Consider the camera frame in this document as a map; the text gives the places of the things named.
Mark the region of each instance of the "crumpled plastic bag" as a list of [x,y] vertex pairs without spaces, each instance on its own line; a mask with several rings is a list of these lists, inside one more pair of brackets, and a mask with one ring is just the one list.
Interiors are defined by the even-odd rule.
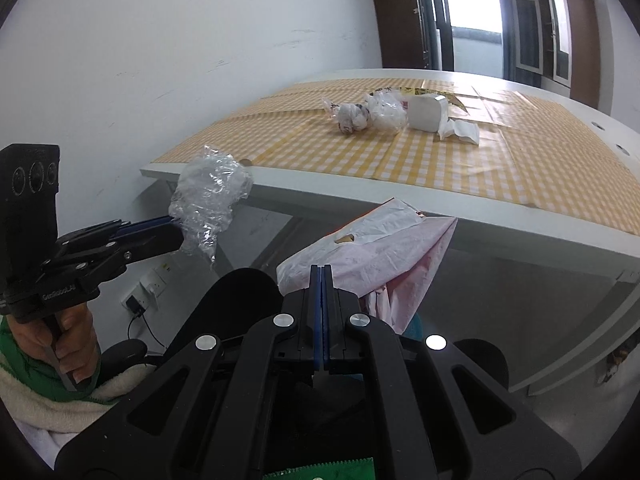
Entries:
[[397,334],[427,293],[458,222],[428,217],[397,198],[321,238],[276,269],[284,296],[309,286],[312,265],[331,265],[334,286],[365,298]]
[[251,174],[231,155],[204,146],[180,174],[169,205],[169,215],[182,226],[182,250],[201,251],[213,263],[218,234],[229,227],[232,206],[249,196],[252,183]]
[[329,118],[344,134],[352,134],[374,126],[381,130],[400,129],[406,124],[406,111],[402,106],[399,91],[381,89],[364,97],[364,104],[336,104],[322,98]]

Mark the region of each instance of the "yellow checkered tablecloth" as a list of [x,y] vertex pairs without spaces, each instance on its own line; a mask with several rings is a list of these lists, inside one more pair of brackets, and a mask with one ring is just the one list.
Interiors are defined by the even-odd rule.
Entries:
[[[380,87],[452,92],[480,127],[480,145],[406,128],[345,136],[322,97],[361,102]],[[563,106],[519,92],[423,79],[302,83],[218,121],[154,162],[188,162],[203,145],[256,166],[412,184],[505,200],[640,235],[640,184],[615,154]]]

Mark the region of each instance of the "camera lens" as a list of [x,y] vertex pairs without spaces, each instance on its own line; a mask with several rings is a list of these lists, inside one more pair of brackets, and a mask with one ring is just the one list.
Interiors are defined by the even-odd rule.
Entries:
[[44,168],[41,162],[34,162],[29,171],[29,186],[36,193],[42,189],[44,181]]
[[56,168],[56,163],[52,162],[49,164],[47,168],[47,182],[53,184],[56,181],[56,177],[58,176],[58,168]]
[[24,178],[24,170],[22,168],[16,168],[14,171],[14,177],[11,180],[11,186],[14,189],[14,194],[19,196],[24,191],[24,184],[26,180]]

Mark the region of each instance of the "person's hand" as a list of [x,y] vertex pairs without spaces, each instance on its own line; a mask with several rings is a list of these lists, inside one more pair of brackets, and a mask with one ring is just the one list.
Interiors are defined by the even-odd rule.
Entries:
[[[41,319],[20,324],[14,316],[6,316],[15,342],[25,354],[39,361],[49,362],[44,348],[51,346],[51,332]],[[91,377],[98,365],[97,337],[94,317],[82,303],[60,313],[63,334],[56,342],[56,356],[62,373],[73,372],[77,383]]]

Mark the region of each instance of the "green jacket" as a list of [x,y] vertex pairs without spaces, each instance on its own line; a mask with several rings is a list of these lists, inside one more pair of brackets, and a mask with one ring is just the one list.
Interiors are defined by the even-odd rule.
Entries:
[[0,353],[4,356],[4,360],[0,360],[0,367],[37,394],[57,402],[86,399],[95,389],[100,374],[98,362],[91,385],[82,392],[68,392],[53,367],[20,350],[6,318],[2,318],[0,323]]

